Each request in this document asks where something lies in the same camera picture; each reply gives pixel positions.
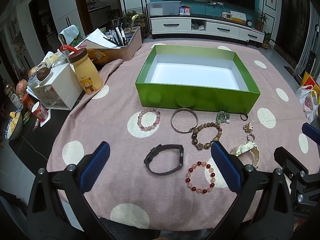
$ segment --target teal wall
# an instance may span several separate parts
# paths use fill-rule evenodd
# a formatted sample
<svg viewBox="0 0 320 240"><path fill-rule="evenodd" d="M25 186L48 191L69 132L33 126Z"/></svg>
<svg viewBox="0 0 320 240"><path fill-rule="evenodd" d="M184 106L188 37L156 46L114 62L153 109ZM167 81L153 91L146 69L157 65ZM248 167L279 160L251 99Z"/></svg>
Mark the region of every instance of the teal wall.
<svg viewBox="0 0 320 240"><path fill-rule="evenodd" d="M158 2L158 1L172 1L172 0L150 0L150 2ZM222 11L230 12L230 10L232 10L232 11L245 13L247 19L253 20L254 22L254 11L247 8L243 8L242 6L225 3L224 9L223 9L222 6L218 8L219 5L210 5L205 2L197 2L193 0L177 0L177 1L181 1L181 3L191 6L191 13L220 16L222 14ZM259 8L259 1L260 0L255 0L256 8Z"/></svg>

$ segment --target red and pink beaded bracelet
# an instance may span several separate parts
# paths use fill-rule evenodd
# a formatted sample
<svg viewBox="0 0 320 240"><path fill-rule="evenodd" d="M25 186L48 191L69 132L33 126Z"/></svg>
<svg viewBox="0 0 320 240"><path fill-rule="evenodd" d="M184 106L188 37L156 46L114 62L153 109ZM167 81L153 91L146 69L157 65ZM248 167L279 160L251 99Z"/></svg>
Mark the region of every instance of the red and pink beaded bracelet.
<svg viewBox="0 0 320 240"><path fill-rule="evenodd" d="M197 167L197 166L204 166L206 167L207 169L209 169L209 172L211 173L210 174L210 177L211 177L211 184L209 185L209 188L207 189L200 189L200 188L196 188L196 187L193 187L192 184L190 183L190 177L191 177L191 173L193 172L193 170ZM214 187L214 183L216 181L216 179L214 178L216 174L213 173L213 168L211 168L211 165L210 164L207 164L206 162L197 162L196 164L193 164L191 166L191 168L188 170L188 173L186 174L186 183L187 183L187 187L191 189L191 191L195 191L197 192L198 194L202 193L202 194L205 194L207 192L211 192L212 191L212 188Z"/></svg>
<svg viewBox="0 0 320 240"><path fill-rule="evenodd" d="M147 112L153 112L153 113L155 113L155 115L156 115L157 117L156 117L156 121L153 123L153 125L148 126L148 127L146 127L146 126L144 127L144 126L141 124L141 121L142 121L142 116L143 116L144 114L146 114ZM146 109L146 110L142 110L142 111L141 111L141 113L140 113L139 116L138 116L138 122L137 122L137 124L138 124L138 127L140 128L141 131L151 131L152 129L154 129L154 128L159 124L159 122L160 122L160 112L157 111L156 108L148 108L148 109Z"/></svg>

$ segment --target polka dot tablecloth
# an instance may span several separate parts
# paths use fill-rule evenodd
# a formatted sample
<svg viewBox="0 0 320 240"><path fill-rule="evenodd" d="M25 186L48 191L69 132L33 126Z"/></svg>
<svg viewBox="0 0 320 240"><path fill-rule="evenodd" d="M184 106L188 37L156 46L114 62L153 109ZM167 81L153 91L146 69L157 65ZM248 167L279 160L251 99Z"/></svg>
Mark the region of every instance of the polka dot tablecloth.
<svg viewBox="0 0 320 240"><path fill-rule="evenodd" d="M141 106L135 81L152 46L143 44L132 60L118 59L107 64L100 72L105 85L100 91L85 95L69 114L52 148L47 168L63 170L68 164L77 164L86 154L91 154L101 141L110 144L108 162L92 190L84 194L97 216L138 228L186 231L214 228L234 201L221 172L211 158L210 150L198 151L191 144L191 134L173 130L170 118L173 109L159 109L161 120L155 129L141 131L137 126ZM273 153L283 146L292 153L309 173L319 169L316 144L301 133L307 122L295 94L271 63L255 49L233 44L208 41L164 41L164 44L181 44L212 47L235 51L254 78L261 95L250 111L249 119L260 149L259 171L272 172L278 167ZM212 122L217 113L197 111L199 124ZM154 113L146 113L143 126L154 123ZM181 130L194 123L191 113L180 112L174 117ZM220 142L230 152L246 141L242 126L246 122L239 114L230 115L230 124L222 124ZM210 141L214 127L198 135L201 142ZM184 167L168 176L156 176L145 167L143 160L159 144L182 144ZM252 156L241 156L244 163L252 163ZM207 194L191 192L185 183L185 174L193 163L205 161L215 172L215 187ZM157 155L150 168L155 172L169 171L178 163L176 151ZM207 188L210 175L207 169L196 169L192 183ZM247 219L252 218L260 194L256 194Z"/></svg>

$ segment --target screw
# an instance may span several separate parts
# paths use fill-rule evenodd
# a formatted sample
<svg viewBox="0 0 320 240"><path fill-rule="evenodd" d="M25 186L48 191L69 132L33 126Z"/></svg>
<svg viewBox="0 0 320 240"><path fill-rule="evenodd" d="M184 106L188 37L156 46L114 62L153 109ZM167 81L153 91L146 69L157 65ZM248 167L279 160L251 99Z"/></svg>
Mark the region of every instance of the screw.
<svg viewBox="0 0 320 240"><path fill-rule="evenodd" d="M302 201L303 201L303 195L300 194L300 195L298 196L298 202L302 202Z"/></svg>
<svg viewBox="0 0 320 240"><path fill-rule="evenodd" d="M69 164L69 165L67 166L67 170L68 170L68 171L74 171L75 168L76 168L76 166L75 166L74 164Z"/></svg>
<svg viewBox="0 0 320 240"><path fill-rule="evenodd" d="M245 166L245 169L247 170L247 171L253 171L254 170L254 167L252 166L252 165L246 165Z"/></svg>
<svg viewBox="0 0 320 240"><path fill-rule="evenodd" d="M45 168L40 168L39 170L38 170L38 173L41 175L41 174L44 174L44 172L45 172Z"/></svg>
<svg viewBox="0 0 320 240"><path fill-rule="evenodd" d="M279 169L279 168L277 168L277 169L276 169L276 174L281 175L281 174L282 174L282 170Z"/></svg>

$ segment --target black watch strap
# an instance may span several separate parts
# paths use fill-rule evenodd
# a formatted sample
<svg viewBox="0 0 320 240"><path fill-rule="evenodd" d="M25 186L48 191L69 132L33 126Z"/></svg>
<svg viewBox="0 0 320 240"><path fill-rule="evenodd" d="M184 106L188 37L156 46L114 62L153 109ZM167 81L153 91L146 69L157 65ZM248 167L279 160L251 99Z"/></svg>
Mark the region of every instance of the black watch strap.
<svg viewBox="0 0 320 240"><path fill-rule="evenodd" d="M162 152L164 150L168 149L178 149L179 150L179 165L178 167L174 168L171 171L166 171L162 173L154 172L150 169L149 164L152 162L153 158L159 154L159 152ZM179 144L166 144L166 145L161 145L159 144L157 147L154 147L153 149L150 150L148 153L147 157L143 161L149 171L151 171L153 174L158 175L158 176L165 176L165 175L170 175L172 173L175 173L176 171L180 170L183 166L183 146Z"/></svg>

